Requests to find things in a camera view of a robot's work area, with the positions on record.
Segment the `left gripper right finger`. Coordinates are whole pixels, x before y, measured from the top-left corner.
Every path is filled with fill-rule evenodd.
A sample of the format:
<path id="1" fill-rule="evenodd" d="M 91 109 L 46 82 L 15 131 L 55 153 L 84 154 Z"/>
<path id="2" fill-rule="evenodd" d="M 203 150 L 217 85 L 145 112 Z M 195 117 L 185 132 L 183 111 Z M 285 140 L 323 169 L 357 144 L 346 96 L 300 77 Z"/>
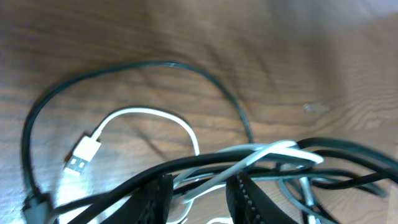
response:
<path id="1" fill-rule="evenodd" d="M 226 180 L 226 201 L 234 224 L 297 224 L 246 174 Z"/>

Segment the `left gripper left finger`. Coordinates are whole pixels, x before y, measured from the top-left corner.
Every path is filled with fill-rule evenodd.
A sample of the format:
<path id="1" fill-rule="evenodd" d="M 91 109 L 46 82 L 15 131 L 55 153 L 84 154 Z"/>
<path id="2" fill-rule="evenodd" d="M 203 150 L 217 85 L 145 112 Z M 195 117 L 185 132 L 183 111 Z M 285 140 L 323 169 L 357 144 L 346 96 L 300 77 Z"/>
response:
<path id="1" fill-rule="evenodd" d="M 118 210 L 101 224 L 164 224 L 174 193 L 173 177 L 164 175 L 133 191 Z"/>

